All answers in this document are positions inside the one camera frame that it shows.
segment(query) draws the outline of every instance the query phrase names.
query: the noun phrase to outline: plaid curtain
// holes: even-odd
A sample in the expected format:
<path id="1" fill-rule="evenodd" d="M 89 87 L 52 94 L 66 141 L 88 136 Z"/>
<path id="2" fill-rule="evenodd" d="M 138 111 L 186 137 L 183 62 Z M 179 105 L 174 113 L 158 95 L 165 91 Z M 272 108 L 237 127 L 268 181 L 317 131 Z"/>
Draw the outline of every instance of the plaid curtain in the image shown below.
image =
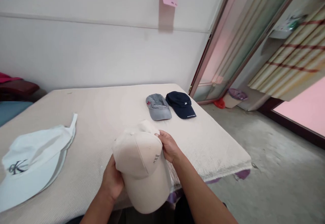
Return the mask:
<path id="1" fill-rule="evenodd" d="M 324 71 L 325 4 L 289 36 L 248 86 L 290 101 L 324 77 Z"/>

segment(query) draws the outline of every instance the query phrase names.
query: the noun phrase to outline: embroidered logo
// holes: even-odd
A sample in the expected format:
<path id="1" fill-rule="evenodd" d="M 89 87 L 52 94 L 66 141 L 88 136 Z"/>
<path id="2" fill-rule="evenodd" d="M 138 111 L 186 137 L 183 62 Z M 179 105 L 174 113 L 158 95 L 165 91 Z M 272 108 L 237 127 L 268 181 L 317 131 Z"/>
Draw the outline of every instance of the embroidered logo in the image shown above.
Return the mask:
<path id="1" fill-rule="evenodd" d="M 156 163 L 156 161 L 159 159 L 159 156 L 160 155 L 156 155 L 155 160 L 153 161 L 153 163 Z"/>
<path id="2" fill-rule="evenodd" d="M 25 161 L 26 161 L 26 160 L 24 160 L 24 161 L 17 161 L 16 164 L 12 164 L 12 165 L 10 166 L 10 168 L 9 168 L 9 172 L 10 172 L 10 173 L 13 172 L 13 175 L 16 175 L 17 173 L 22 173 L 22 172 L 26 171 L 26 170 L 22 170 L 22 169 L 19 168 L 19 167 L 24 167 L 24 166 L 26 166 L 26 165 L 22 165 L 22 166 L 21 166 L 21 164 L 24 163 Z"/>

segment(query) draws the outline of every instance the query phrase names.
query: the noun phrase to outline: person's left hand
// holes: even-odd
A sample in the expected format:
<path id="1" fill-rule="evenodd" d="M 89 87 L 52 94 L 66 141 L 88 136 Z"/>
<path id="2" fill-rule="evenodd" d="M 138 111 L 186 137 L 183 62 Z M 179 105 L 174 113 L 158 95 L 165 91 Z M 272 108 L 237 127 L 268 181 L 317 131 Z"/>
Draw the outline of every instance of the person's left hand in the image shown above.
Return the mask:
<path id="1" fill-rule="evenodd" d="M 116 201 L 120 193 L 124 188 L 124 182 L 121 173 L 116 170 L 115 159 L 112 155 L 108 161 L 106 169 L 103 174 L 103 181 L 100 187 L 100 191 L 103 191 L 112 198 L 112 201 Z"/>

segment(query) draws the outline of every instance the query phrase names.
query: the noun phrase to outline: white bedspread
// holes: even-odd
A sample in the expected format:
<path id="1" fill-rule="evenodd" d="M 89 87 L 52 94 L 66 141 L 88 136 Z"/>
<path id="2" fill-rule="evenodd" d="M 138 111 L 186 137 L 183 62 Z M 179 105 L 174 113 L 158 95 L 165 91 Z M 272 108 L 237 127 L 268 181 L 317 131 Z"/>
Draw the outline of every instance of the white bedspread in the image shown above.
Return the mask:
<path id="1" fill-rule="evenodd" d="M 68 126 L 72 114 L 78 113 L 75 139 L 58 178 L 32 199 L 0 213 L 0 223 L 65 223 L 84 214 L 101 184 L 114 140 L 143 119 L 173 136 L 204 181 L 251 168 L 247 152 L 194 100 L 197 117 L 182 120 L 171 109 L 172 119 L 153 121 L 146 97 L 154 93 L 165 97 L 171 91 L 184 92 L 176 84 L 55 90 L 3 125 L 1 158 L 19 135 Z M 173 192 L 181 186 L 174 168 L 169 167 Z M 2 166 L 0 181 L 4 177 Z M 124 192 L 115 209 L 130 205 Z"/>

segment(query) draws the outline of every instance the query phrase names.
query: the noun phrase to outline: blue cushion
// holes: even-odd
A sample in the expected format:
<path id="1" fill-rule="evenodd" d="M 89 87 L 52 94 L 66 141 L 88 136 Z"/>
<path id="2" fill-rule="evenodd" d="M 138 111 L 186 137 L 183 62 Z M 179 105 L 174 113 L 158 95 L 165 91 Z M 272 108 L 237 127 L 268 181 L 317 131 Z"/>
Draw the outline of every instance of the blue cushion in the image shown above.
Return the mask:
<path id="1" fill-rule="evenodd" d="M 10 121 L 16 115 L 22 113 L 32 102 L 1 101 L 0 102 L 0 126 Z"/>

